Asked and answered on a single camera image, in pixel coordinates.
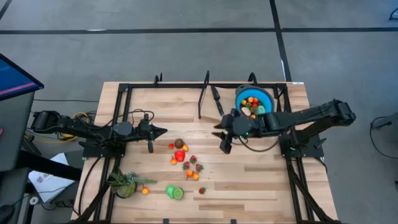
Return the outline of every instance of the lime slice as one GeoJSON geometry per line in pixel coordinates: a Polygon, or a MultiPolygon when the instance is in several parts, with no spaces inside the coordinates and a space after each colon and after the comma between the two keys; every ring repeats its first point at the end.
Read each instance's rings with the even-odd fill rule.
{"type": "Polygon", "coordinates": [[[184,196],[184,190],[177,187],[176,189],[173,190],[173,196],[175,199],[181,199],[184,196]]]}

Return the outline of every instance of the small orange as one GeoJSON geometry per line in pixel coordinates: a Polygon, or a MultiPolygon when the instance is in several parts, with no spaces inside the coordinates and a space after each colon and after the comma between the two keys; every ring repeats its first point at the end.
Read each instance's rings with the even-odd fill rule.
{"type": "Polygon", "coordinates": [[[172,159],[170,160],[170,163],[171,163],[172,165],[175,165],[175,164],[177,164],[177,160],[174,159],[174,157],[172,157],[172,159]]]}
{"type": "Polygon", "coordinates": [[[149,189],[148,189],[147,187],[144,187],[144,188],[142,189],[142,193],[143,193],[143,194],[148,194],[148,193],[149,193],[149,189]]]}
{"type": "Polygon", "coordinates": [[[199,179],[199,174],[198,173],[193,173],[193,179],[198,180],[199,179]]]}
{"type": "Polygon", "coordinates": [[[192,170],[187,170],[187,179],[188,179],[189,177],[191,177],[192,174],[193,174],[193,171],[192,171],[192,170]]]}
{"type": "Polygon", "coordinates": [[[188,152],[189,148],[188,148],[187,145],[183,145],[183,146],[182,146],[182,150],[184,150],[185,152],[188,152]]]}

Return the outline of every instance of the wooden tabletop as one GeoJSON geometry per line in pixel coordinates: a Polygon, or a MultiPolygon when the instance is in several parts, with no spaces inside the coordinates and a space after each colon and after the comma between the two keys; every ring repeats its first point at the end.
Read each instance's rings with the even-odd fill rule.
{"type": "MultiPolygon", "coordinates": [[[[104,125],[113,117],[118,85],[119,82],[104,83],[95,124],[104,125]]],[[[287,83],[287,86],[292,110],[308,108],[304,85],[287,83]]],[[[295,223],[286,163],[279,145],[262,153],[234,145],[231,154],[224,154],[219,149],[220,140],[211,134],[216,123],[198,119],[200,91],[199,88],[133,89],[130,111],[137,108],[153,111],[153,124],[168,131],[154,142],[153,154],[148,153],[146,141],[127,145],[121,170],[134,171],[140,177],[153,178],[158,183],[146,186],[149,188],[148,195],[138,190],[128,199],[116,197],[111,222],[160,223],[168,218],[171,223],[229,223],[231,219],[237,219],[238,223],[295,223]],[[177,138],[182,138],[189,146],[185,160],[195,155],[198,163],[204,166],[198,181],[185,180],[182,163],[176,166],[170,164],[175,149],[170,150],[168,145],[177,138]],[[166,195],[165,188],[169,184],[184,189],[182,200],[172,200],[166,195]],[[198,193],[201,187],[206,187],[203,195],[198,193]]],[[[140,119],[142,115],[134,113],[135,126],[140,119]]],[[[262,149],[272,145],[275,140],[250,139],[249,145],[262,149]]],[[[85,161],[81,180],[86,178],[95,160],[90,158],[85,161]]],[[[88,178],[83,194],[83,209],[98,192],[103,161],[101,159],[97,163],[88,178]]],[[[304,158],[303,163],[310,193],[326,214],[337,219],[325,168],[313,158],[304,158]]],[[[75,209],[82,184],[83,181],[80,181],[75,209]]],[[[101,219],[105,218],[108,194],[102,203],[101,219]]],[[[306,218],[302,195],[298,195],[302,216],[306,218]]]]}

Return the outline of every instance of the computer monitor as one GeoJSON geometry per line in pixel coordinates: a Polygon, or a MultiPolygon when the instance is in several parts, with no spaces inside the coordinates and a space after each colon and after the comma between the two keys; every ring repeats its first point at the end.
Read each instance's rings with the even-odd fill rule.
{"type": "Polygon", "coordinates": [[[20,66],[0,54],[0,100],[44,88],[44,85],[20,66]]]}

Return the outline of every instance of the potted plant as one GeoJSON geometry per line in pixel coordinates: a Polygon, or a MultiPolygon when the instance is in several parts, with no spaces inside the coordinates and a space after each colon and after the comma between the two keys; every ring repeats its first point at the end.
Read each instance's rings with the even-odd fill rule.
{"type": "Polygon", "coordinates": [[[119,169],[117,173],[111,173],[107,183],[111,186],[111,191],[116,193],[119,198],[129,198],[137,190],[137,184],[156,183],[156,180],[138,177],[135,172],[123,174],[119,169]]]}

